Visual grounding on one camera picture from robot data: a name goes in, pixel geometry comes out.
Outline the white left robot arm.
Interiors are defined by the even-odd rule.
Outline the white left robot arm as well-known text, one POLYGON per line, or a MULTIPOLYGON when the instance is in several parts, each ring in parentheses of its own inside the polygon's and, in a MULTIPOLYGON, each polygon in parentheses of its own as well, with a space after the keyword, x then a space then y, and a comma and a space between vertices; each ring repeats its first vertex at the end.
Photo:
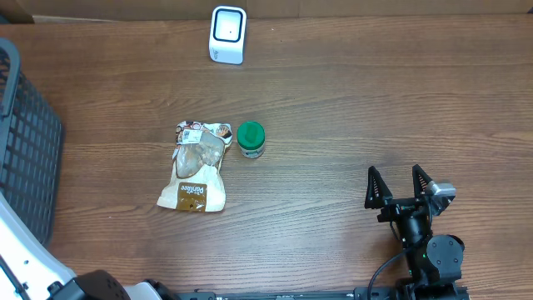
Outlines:
POLYGON ((1 198, 1 300, 159 300, 147 282, 122 286, 98 270, 78 276, 59 262, 1 198))

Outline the snack bag brown white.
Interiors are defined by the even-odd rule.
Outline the snack bag brown white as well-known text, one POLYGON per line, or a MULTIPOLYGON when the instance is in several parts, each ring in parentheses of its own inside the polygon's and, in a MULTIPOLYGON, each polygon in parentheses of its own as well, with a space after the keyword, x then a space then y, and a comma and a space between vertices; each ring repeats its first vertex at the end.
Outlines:
POLYGON ((222 211, 227 195, 220 168, 231 144, 228 123, 178 123, 170 182, 162 189, 157 205, 184 212, 222 211))

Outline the green lid jar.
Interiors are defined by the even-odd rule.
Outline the green lid jar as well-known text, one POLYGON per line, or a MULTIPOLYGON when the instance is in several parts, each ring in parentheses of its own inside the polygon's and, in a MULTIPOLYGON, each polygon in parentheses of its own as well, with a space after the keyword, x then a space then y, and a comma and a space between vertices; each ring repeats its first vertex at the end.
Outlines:
POLYGON ((264 153, 266 134, 256 121, 246 121, 237 130, 237 143, 245 158, 259 158, 264 153))

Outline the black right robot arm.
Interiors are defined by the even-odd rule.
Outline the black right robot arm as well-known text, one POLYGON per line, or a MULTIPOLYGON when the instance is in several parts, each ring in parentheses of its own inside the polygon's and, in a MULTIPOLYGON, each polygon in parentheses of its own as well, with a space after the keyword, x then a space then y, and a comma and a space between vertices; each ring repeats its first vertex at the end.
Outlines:
POLYGON ((412 167, 413 197, 395 198, 379 171, 367 173, 364 207, 378 209, 377 221, 387 223, 402 250, 384 262, 372 275, 363 295, 372 299, 468 299, 465 287, 458 287, 465 244, 455 235, 435 235, 433 219, 441 215, 456 197, 450 182, 434 181, 421 167, 412 167), (388 266, 404 258, 409 276, 380 292, 377 277, 388 266))

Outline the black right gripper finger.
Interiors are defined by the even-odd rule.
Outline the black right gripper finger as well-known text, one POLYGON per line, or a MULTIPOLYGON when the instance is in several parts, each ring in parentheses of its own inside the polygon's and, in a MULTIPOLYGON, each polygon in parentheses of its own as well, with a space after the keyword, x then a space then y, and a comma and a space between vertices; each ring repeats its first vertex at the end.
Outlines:
POLYGON ((392 199, 392 193, 378 170, 374 166, 369 167, 366 198, 364 202, 365 209, 384 208, 392 201, 392 199))
POLYGON ((431 177, 416 164, 412 167, 413 188, 415 197, 418 198, 425 191, 427 185, 432 181, 431 177))

